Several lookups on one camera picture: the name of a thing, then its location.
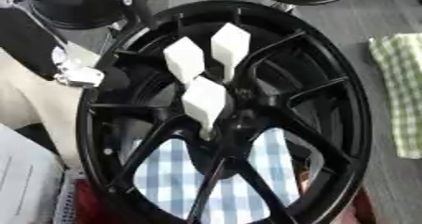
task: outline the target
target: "checkered tablecloth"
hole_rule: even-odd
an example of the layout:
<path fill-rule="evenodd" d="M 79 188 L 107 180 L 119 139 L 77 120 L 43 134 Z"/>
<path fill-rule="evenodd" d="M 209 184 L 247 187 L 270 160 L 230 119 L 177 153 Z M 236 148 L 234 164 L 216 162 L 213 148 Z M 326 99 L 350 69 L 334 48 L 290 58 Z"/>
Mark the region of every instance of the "checkered tablecloth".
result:
<path fill-rule="evenodd" d="M 270 129 L 259 136 L 249 157 L 284 205 L 299 197 L 291 155 L 284 132 Z M 177 139 L 165 142 L 138 168 L 137 189 L 161 209 L 186 218 L 203 175 L 190 162 L 186 144 Z M 217 183 L 202 216 L 203 223 L 248 223 L 267 217 L 261 197 L 237 174 Z"/>
<path fill-rule="evenodd" d="M 422 157 L 422 35 L 371 39 L 369 49 L 386 85 L 398 156 Z"/>

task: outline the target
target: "white foam block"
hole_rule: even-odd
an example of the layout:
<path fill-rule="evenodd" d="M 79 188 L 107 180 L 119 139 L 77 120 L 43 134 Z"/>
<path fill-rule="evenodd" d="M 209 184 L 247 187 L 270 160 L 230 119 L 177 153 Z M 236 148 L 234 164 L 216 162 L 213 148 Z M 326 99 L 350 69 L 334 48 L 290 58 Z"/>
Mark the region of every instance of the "white foam block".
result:
<path fill-rule="evenodd" d="M 230 82 L 235 67 L 249 52 L 251 34 L 233 24 L 226 24 L 211 38 L 212 56 L 224 65 L 224 82 Z"/>
<path fill-rule="evenodd" d="M 202 125 L 202 137 L 207 138 L 226 105 L 226 89 L 199 76 L 182 96 L 182 103 L 186 114 Z"/>
<path fill-rule="evenodd" d="M 170 72 L 187 85 L 205 70 L 203 50 L 184 37 L 164 50 Z"/>

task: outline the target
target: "white paper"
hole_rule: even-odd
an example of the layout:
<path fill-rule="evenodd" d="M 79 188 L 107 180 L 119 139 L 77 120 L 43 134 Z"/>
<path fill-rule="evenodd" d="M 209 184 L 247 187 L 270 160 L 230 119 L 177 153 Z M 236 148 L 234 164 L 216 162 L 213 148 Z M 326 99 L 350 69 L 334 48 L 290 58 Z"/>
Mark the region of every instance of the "white paper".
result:
<path fill-rule="evenodd" d="M 51 221 L 62 172 L 55 155 L 0 123 L 0 224 Z"/>

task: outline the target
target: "blue checkered cloth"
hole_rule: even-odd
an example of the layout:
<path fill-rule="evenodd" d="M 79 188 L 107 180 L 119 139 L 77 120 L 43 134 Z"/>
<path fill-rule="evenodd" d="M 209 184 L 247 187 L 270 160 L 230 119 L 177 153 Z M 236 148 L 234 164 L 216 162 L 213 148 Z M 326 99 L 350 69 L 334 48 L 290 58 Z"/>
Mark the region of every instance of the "blue checkered cloth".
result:
<path fill-rule="evenodd" d="M 282 130 L 270 129 L 260 135 L 249 160 L 284 205 L 299 197 Z M 203 175 L 190 162 L 186 144 L 178 139 L 163 143 L 139 166 L 134 178 L 136 188 L 148 200 L 181 218 L 187 218 L 202 181 Z M 217 183 L 202 223 L 243 224 L 268 216 L 262 198 L 236 174 Z"/>

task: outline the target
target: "green checkered cloth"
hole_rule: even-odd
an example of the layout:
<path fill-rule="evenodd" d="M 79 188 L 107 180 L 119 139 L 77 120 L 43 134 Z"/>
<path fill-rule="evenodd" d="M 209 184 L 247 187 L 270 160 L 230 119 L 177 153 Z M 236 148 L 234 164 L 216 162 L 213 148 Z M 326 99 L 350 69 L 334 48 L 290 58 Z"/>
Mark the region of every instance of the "green checkered cloth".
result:
<path fill-rule="evenodd" d="M 371 39 L 390 100 L 398 156 L 422 158 L 422 34 Z"/>

